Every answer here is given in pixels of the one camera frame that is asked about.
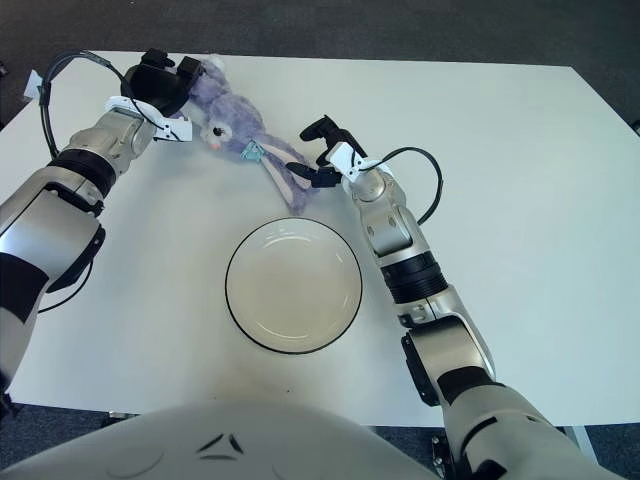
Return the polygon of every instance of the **gray carpet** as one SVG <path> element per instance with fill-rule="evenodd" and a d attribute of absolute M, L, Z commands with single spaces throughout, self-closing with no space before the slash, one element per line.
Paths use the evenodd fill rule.
<path fill-rule="evenodd" d="M 154 46 L 193 53 L 570 65 L 632 122 L 640 118 L 639 23 L 637 0 L 0 0 L 0 61 L 10 72 L 0 79 L 0 120 L 8 122 L 23 107 L 31 68 L 42 72 L 64 49 Z M 0 468 L 92 431 L 104 417 L 27 406 L 0 425 Z M 588 432 L 604 466 L 640 479 L 640 426 Z M 428 463 L 430 431 L 378 433 Z"/>

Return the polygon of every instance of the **purple stuffed bunny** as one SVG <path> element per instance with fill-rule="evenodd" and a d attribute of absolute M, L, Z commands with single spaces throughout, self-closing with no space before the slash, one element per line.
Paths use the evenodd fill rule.
<path fill-rule="evenodd" d="M 224 64 L 217 55 L 202 61 L 204 74 L 189 92 L 182 114 L 200 126 L 200 136 L 212 148 L 222 148 L 242 158 L 262 162 L 294 214 L 305 207 L 310 182 L 293 175 L 285 164 L 304 157 L 280 138 L 269 135 L 260 112 L 231 91 Z"/>

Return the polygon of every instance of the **black cable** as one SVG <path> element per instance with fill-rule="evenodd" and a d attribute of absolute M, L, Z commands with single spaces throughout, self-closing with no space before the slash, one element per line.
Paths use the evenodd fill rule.
<path fill-rule="evenodd" d="M 402 148 L 398 148 L 397 150 L 394 150 L 393 152 L 388 153 L 387 155 L 385 155 L 385 157 L 382 160 L 380 160 L 378 163 L 376 163 L 372 167 L 361 168 L 360 171 L 367 172 L 369 170 L 373 170 L 377 166 L 382 165 L 385 162 L 388 162 L 393 157 L 395 157 L 396 155 L 400 155 L 403 152 L 418 152 L 421 155 L 425 156 L 431 162 L 431 165 L 433 165 L 433 168 L 436 171 L 436 175 L 438 177 L 438 187 L 436 189 L 436 194 L 435 194 L 435 197 L 433 198 L 433 202 L 431 203 L 431 206 L 427 209 L 427 211 L 424 213 L 424 215 L 422 215 L 418 219 L 418 225 L 422 225 L 424 222 L 426 222 L 429 219 L 429 217 L 431 217 L 431 215 L 433 215 L 433 212 L 436 211 L 436 208 L 438 208 L 438 204 L 440 203 L 440 197 L 442 196 L 442 184 L 443 184 L 442 171 L 440 170 L 440 165 L 438 165 L 438 161 L 435 159 L 433 155 L 431 155 L 429 152 L 421 148 L 402 147 Z"/>
<path fill-rule="evenodd" d="M 80 286 L 78 286 L 78 288 L 75 289 L 75 291 L 69 295 L 67 298 L 65 298 L 64 300 L 51 305 L 50 307 L 46 307 L 43 308 L 42 310 L 38 310 L 38 314 L 40 313 L 44 313 L 44 312 L 48 312 L 49 310 L 53 310 L 54 308 L 58 308 L 60 305 L 63 305 L 65 303 L 67 303 L 69 300 L 71 300 L 73 297 L 75 297 L 78 293 L 80 293 L 80 290 L 82 290 L 82 288 L 85 286 L 85 284 L 87 283 L 87 280 L 89 280 L 89 275 L 91 275 L 91 270 L 93 270 L 93 260 L 91 260 L 91 263 L 89 263 L 89 268 L 87 270 L 87 274 L 84 277 L 84 280 L 82 280 L 82 283 L 80 284 Z"/>
<path fill-rule="evenodd" d="M 98 65 L 102 65 L 103 67 L 113 72 L 118 77 L 118 80 L 120 80 L 120 84 L 122 85 L 126 93 L 125 96 L 131 101 L 132 105 L 138 111 L 140 116 L 142 116 L 142 118 L 144 118 L 147 122 L 149 122 L 154 127 L 162 129 L 157 123 L 155 123 L 147 115 L 145 115 L 142 110 L 140 110 L 140 107 L 138 107 L 138 104 L 134 99 L 134 93 L 131 88 L 131 85 L 129 84 L 127 79 L 118 71 L 118 69 L 116 69 L 111 64 L 109 60 L 102 58 L 101 56 L 96 55 L 95 53 L 89 52 L 87 50 L 69 50 L 55 57 L 51 62 L 51 64 L 49 64 L 49 67 L 47 67 L 47 70 L 44 76 L 42 77 L 42 85 L 39 88 L 40 120 L 42 123 L 42 129 L 44 131 L 44 138 L 45 138 L 45 141 L 47 142 L 47 146 L 49 147 L 49 153 L 51 154 L 52 158 L 55 158 L 60 153 L 60 151 L 58 150 L 58 147 L 55 142 L 53 131 L 51 129 L 51 119 L 49 116 L 49 102 L 51 100 L 51 82 L 53 81 L 54 77 L 58 73 L 60 73 L 73 59 L 76 59 L 76 58 L 83 58 L 85 60 L 90 60 L 94 63 L 97 63 Z M 179 142 L 182 141 L 180 140 L 180 138 L 178 138 L 175 132 L 171 131 L 171 135 L 177 141 Z"/>

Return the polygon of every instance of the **white plate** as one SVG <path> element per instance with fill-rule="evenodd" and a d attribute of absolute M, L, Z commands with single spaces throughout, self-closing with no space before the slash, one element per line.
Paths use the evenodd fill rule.
<path fill-rule="evenodd" d="M 362 278 L 340 235 L 312 220 L 284 218 L 242 241 L 229 262 L 226 293 L 231 315 L 254 342 L 308 353 L 349 328 Z"/>

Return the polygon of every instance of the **table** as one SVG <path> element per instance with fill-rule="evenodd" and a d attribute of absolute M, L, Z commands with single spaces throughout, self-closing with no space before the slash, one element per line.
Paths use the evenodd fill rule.
<path fill-rule="evenodd" d="M 104 55 L 124 71 L 140 54 Z M 270 132 L 311 158 L 323 145 L 297 133 L 324 113 L 372 157 L 405 145 L 433 153 L 445 188 L 424 233 L 491 348 L 499 380 L 555 424 L 640 421 L 640 139 L 574 70 L 225 60 L 234 90 L 254 102 Z M 93 125 L 117 90 L 106 70 L 71 64 L 54 82 L 59 145 Z M 36 105 L 0 134 L 0 152 L 5 199 L 48 161 Z M 435 189 L 431 168 L 411 154 L 392 168 L 421 214 Z M 107 240 L 92 278 L 38 320 L 10 388 L 15 401 L 143 413 L 249 397 L 312 404 L 362 424 L 442 424 L 411 383 L 404 330 L 341 190 L 320 192 L 304 216 L 354 249 L 362 305 L 342 338 L 303 356 L 257 347 L 224 300 L 237 244 L 288 216 L 262 167 L 200 141 L 153 144 L 106 207 Z"/>

